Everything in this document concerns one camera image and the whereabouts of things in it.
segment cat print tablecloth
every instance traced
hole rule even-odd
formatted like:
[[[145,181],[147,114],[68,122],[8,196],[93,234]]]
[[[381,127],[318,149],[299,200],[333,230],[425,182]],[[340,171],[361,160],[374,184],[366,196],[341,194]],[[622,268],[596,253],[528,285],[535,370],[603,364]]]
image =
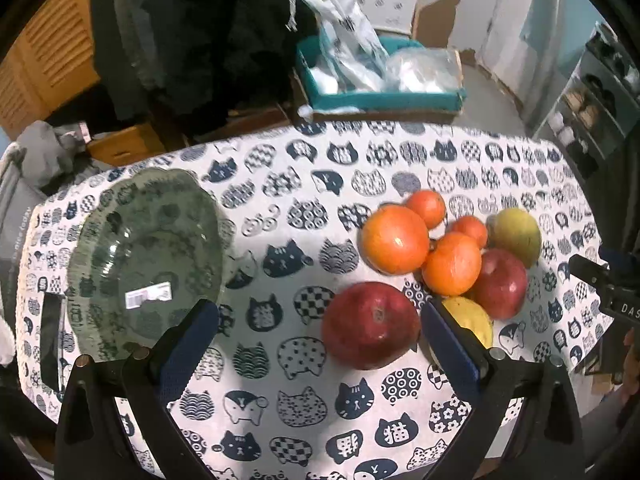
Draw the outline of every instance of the cat print tablecloth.
[[[113,183],[146,167],[191,172],[222,215],[222,322],[169,406],[220,479],[382,480],[436,461],[464,423],[469,405],[421,351],[361,372],[341,367],[322,344],[322,314],[351,283],[390,283],[417,309],[428,297],[412,276],[382,276],[358,254],[358,230],[382,203],[402,202],[420,188],[442,193],[447,217],[435,237],[466,214],[485,220],[517,206],[535,216],[543,247],[529,269],[526,304],[494,325],[494,344],[511,358],[556,354],[572,369],[610,324],[594,290],[569,275],[569,257],[597,261],[600,240],[552,144],[386,121],[280,128],[116,168],[36,208],[20,270],[18,362],[23,390],[53,420],[62,395],[40,381],[43,292],[66,290],[82,222]],[[65,313],[61,383],[78,355]],[[128,404],[118,405],[140,463],[161,474]],[[513,401],[505,421],[519,409]]]

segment teal plastic basket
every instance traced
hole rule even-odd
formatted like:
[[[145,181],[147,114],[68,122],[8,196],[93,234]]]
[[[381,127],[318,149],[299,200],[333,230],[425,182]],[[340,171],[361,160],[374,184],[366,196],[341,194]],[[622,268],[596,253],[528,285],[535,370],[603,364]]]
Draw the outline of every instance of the teal plastic basket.
[[[414,40],[380,36],[380,43],[393,54],[401,48],[422,46]],[[311,107],[316,110],[332,110],[343,106],[354,106],[360,110],[434,110],[459,112],[466,98],[464,87],[456,92],[430,94],[426,92],[344,92],[341,94],[321,94],[311,75],[310,67],[320,56],[320,42],[317,36],[309,36],[298,43],[296,68],[305,88]]]

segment yellow-green fruit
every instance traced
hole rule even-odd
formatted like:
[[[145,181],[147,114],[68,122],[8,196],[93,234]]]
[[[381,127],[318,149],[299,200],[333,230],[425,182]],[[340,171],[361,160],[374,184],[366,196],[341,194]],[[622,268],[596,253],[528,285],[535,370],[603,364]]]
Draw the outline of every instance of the yellow-green fruit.
[[[538,260],[542,246],[536,219],[517,207],[503,209],[492,219],[490,241],[493,247],[517,256],[527,269]]]
[[[494,344],[494,327],[489,315],[475,301],[455,296],[442,301],[444,307],[449,311],[451,317],[462,328],[468,328],[473,332],[478,341],[485,348],[491,348]]]

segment red apple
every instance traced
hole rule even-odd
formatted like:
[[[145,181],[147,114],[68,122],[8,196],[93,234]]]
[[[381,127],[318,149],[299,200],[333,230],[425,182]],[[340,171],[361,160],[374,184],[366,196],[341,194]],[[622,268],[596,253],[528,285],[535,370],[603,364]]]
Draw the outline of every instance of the red apple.
[[[519,313],[526,293],[527,269],[520,259],[504,249],[485,251],[471,298],[490,317],[509,319]]]
[[[391,285],[363,282],[337,294],[322,318],[327,352],[357,370],[382,368],[420,335],[420,319],[406,296]]]

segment large orange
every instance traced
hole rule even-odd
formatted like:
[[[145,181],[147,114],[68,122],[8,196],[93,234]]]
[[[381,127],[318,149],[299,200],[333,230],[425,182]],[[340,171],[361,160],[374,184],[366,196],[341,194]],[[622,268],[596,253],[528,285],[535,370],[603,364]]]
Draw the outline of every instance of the large orange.
[[[424,283],[437,294],[460,296],[480,274],[482,256],[476,241],[465,234],[450,232],[436,243],[422,266]]]
[[[418,269],[429,252],[429,230],[422,219],[401,205],[385,205],[362,227],[363,256],[377,270],[407,274]]]
[[[447,213],[444,199],[440,193],[431,189],[416,191],[404,205],[420,215],[420,218],[427,225],[427,229],[435,229]]]
[[[482,220],[473,215],[458,218],[453,222],[453,225],[450,227],[450,231],[457,231],[467,236],[471,236],[481,249],[486,245],[486,240],[488,238],[488,232],[485,225],[482,223]]]

